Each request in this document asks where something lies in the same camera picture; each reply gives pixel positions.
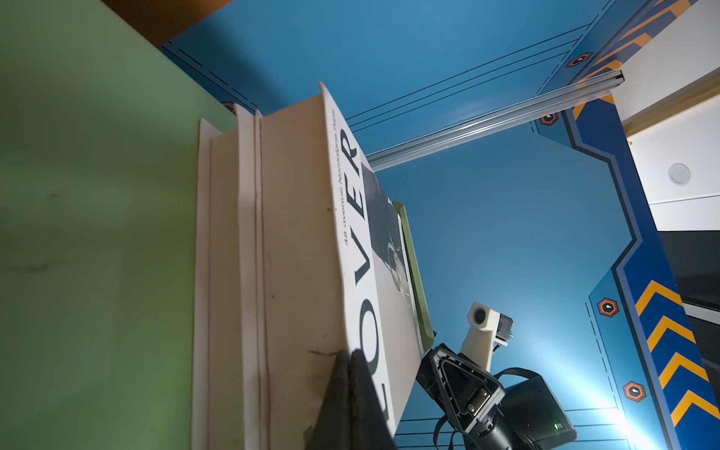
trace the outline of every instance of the book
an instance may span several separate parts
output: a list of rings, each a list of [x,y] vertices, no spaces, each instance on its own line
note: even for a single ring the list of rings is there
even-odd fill
[[[363,350],[391,434],[410,396],[423,344],[400,216],[320,90],[201,126],[198,447],[303,449],[343,348]]]

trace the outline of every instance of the orange chevron stripe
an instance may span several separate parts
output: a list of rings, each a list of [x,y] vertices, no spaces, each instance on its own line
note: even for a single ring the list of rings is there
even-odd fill
[[[652,22],[653,20],[655,20],[655,19],[657,19],[658,17],[662,16],[663,14],[665,14],[665,13],[668,12],[668,11],[672,11],[672,13],[675,15],[675,18],[677,19],[678,17],[680,17],[680,15],[681,15],[683,12],[687,11],[688,9],[690,9],[691,6],[692,6],[692,5],[690,5],[690,1],[689,1],[689,0],[676,1],[674,4],[671,4],[670,6],[668,6],[668,7],[665,8],[665,9],[663,9],[662,11],[660,11],[659,13],[657,13],[656,15],[654,15],[653,17],[650,17],[648,20],[645,20],[645,21],[643,21],[642,23],[640,23],[640,24],[636,25],[635,27],[633,27],[632,30],[630,30],[630,31],[628,31],[627,33],[625,33],[625,35],[623,35],[623,37],[621,37],[621,39],[625,39],[625,38],[628,37],[629,35],[633,34],[633,33],[636,32],[637,30],[640,30],[642,27],[644,27],[645,25],[649,24],[650,22]]]
[[[684,337],[692,343],[695,342],[695,335],[693,332],[683,327],[681,324],[669,319],[668,316],[662,316],[662,319],[657,323],[655,329],[650,333],[650,337],[647,339],[647,345],[650,347],[650,351],[653,351],[660,342],[661,337],[665,334],[665,331],[675,331],[680,336]]]
[[[660,374],[660,385],[663,389],[665,388],[665,386],[667,386],[667,383],[670,382],[672,376],[675,375],[675,373],[681,366],[685,367],[687,370],[693,372],[695,375],[704,379],[705,381],[710,381],[708,379],[708,372],[706,372],[705,369],[695,364],[691,360],[685,358],[683,355],[675,353],[674,355],[672,355],[672,358],[670,358],[670,362],[667,363],[667,366],[665,366],[665,368],[662,370],[662,373]]]
[[[685,395],[683,395],[683,399],[680,401],[680,403],[678,403],[678,406],[676,406],[675,409],[672,411],[672,414],[670,414],[670,417],[672,418],[672,424],[674,426],[678,426],[680,421],[685,416],[685,413],[688,412],[688,410],[690,409],[691,405],[699,406],[706,413],[720,420],[720,410],[718,410],[718,407],[710,403],[708,400],[705,400],[700,395],[697,395],[693,391],[687,391]]]
[[[622,50],[625,50],[625,49],[626,49],[627,47],[629,47],[630,45],[637,44],[637,45],[639,45],[640,47],[644,47],[644,46],[647,45],[647,43],[650,42],[651,40],[652,40],[652,38],[650,37],[650,35],[648,35],[647,33],[643,33],[643,34],[641,34],[640,36],[636,37],[635,39],[633,39],[633,40],[631,40],[631,41],[629,41],[629,42],[626,42],[626,43],[623,44],[621,47],[618,47],[618,48],[616,48],[615,50],[613,50],[612,52],[610,52],[610,53],[608,53],[607,55],[603,56],[602,59],[600,59],[600,60],[599,60],[597,63],[595,63],[595,64],[600,64],[600,63],[602,63],[604,60],[610,58],[611,56],[615,55],[616,53],[619,53],[619,52],[621,52]]]
[[[572,115],[575,116],[575,120],[577,120],[578,117],[580,117],[580,113],[582,112],[582,108],[584,108],[586,103],[579,104],[575,108],[572,108]]]
[[[637,308],[637,315],[642,315],[642,312],[645,311],[648,303],[652,300],[652,296],[655,294],[660,294],[666,299],[672,300],[678,305],[683,306],[683,300],[680,298],[680,294],[673,292],[656,281],[651,281],[640,296],[640,300],[638,300],[635,304],[635,308]]]

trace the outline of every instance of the chevron pattern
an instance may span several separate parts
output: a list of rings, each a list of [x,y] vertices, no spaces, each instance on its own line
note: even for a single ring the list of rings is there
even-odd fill
[[[666,25],[658,29],[662,19],[676,19],[696,3],[697,0],[659,0],[649,16],[640,19],[640,23],[632,27],[628,32],[615,42],[608,52],[598,61],[594,62],[588,75],[582,79],[607,71],[619,69],[632,55],[643,48],[650,40],[657,35]]]
[[[662,319],[660,319],[660,321],[657,323],[652,333],[650,333],[650,337],[647,339],[647,345],[650,347],[650,351],[655,350],[657,343],[660,342],[660,339],[665,334],[665,331],[668,330],[675,331],[677,334],[684,337],[688,341],[696,343],[695,335],[693,335],[692,331],[688,330],[681,324],[664,315],[662,316]]]
[[[670,379],[673,375],[675,375],[675,372],[677,372],[680,367],[685,367],[687,370],[693,372],[705,381],[710,381],[708,379],[708,372],[706,372],[705,369],[692,362],[690,359],[685,358],[683,355],[675,353],[672,355],[670,362],[667,363],[667,366],[665,366],[660,374],[660,385],[663,389],[667,386],[667,383],[670,382]]]
[[[697,395],[693,391],[687,391],[685,395],[683,395],[682,400],[678,403],[678,406],[676,406],[670,414],[670,417],[672,417],[672,424],[674,426],[678,426],[680,420],[683,418],[685,413],[688,412],[690,406],[692,405],[699,406],[706,413],[714,416],[717,419],[720,419],[720,410],[718,410],[718,407],[710,403],[708,400],[705,400],[701,396]]]
[[[648,283],[644,292],[635,304],[638,316],[642,315],[642,313],[646,310],[647,305],[650,304],[655,294],[660,294],[665,299],[677,303],[680,306],[683,306],[683,301],[677,292],[674,292],[671,289],[668,289],[667,287],[656,282],[655,280],[652,280],[650,283]],[[668,316],[663,315],[655,326],[655,329],[652,331],[652,333],[650,333],[650,337],[648,337],[647,339],[647,345],[648,347],[650,347],[650,351],[655,350],[655,347],[657,347],[660,339],[662,339],[662,337],[665,335],[665,332],[668,330],[679,334],[680,336],[684,337],[692,343],[696,343],[695,335],[693,335],[693,332],[691,330],[670,319]],[[680,367],[684,367],[690,372],[693,372],[698,377],[709,382],[708,372],[700,364],[692,362],[687,357],[675,352],[675,354],[672,355],[672,358],[670,358],[670,361],[667,363],[659,376],[660,385],[663,389],[667,386],[668,383],[670,383],[670,380],[672,379],[672,377],[675,376]],[[678,426],[678,423],[683,419],[685,414],[690,409],[690,406],[692,405],[698,406],[702,408],[706,413],[720,419],[720,411],[715,405],[710,403],[708,400],[700,397],[693,391],[688,390],[687,392],[685,392],[683,398],[675,406],[675,409],[672,410],[672,413],[670,414],[670,417],[672,418],[672,424],[674,426]]]
[[[680,298],[680,294],[672,291],[671,289],[668,289],[667,287],[656,282],[655,280],[652,280],[647,285],[647,287],[645,288],[645,291],[640,296],[640,299],[635,304],[635,308],[637,308],[637,315],[642,315],[642,313],[645,311],[645,308],[650,303],[650,300],[652,300],[652,298],[655,294],[660,294],[663,297],[665,297],[666,299],[671,300],[680,306],[683,306],[683,301]]]

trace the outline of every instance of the metal extrusion bar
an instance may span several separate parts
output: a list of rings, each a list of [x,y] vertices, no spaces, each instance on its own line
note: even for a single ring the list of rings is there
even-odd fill
[[[494,132],[560,112],[610,94],[625,81],[622,72],[612,71],[562,87],[475,119],[436,131],[367,156],[374,171],[407,163]]]

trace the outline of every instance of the blue wall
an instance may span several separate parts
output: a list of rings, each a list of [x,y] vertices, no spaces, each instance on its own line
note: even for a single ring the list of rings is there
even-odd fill
[[[580,440],[626,446],[621,427],[585,427],[615,423],[620,398],[586,303],[631,235],[608,164],[536,131],[515,127],[378,178],[408,209],[436,342],[459,350],[474,301],[511,316],[514,337],[492,372],[521,366],[542,374],[581,425]],[[416,385],[396,442],[431,444],[431,434],[401,433],[432,431],[433,421],[405,419],[440,415]],[[603,449],[618,445],[604,442]]]
[[[322,81],[370,154],[564,86],[649,1],[238,0],[162,48],[265,115]]]

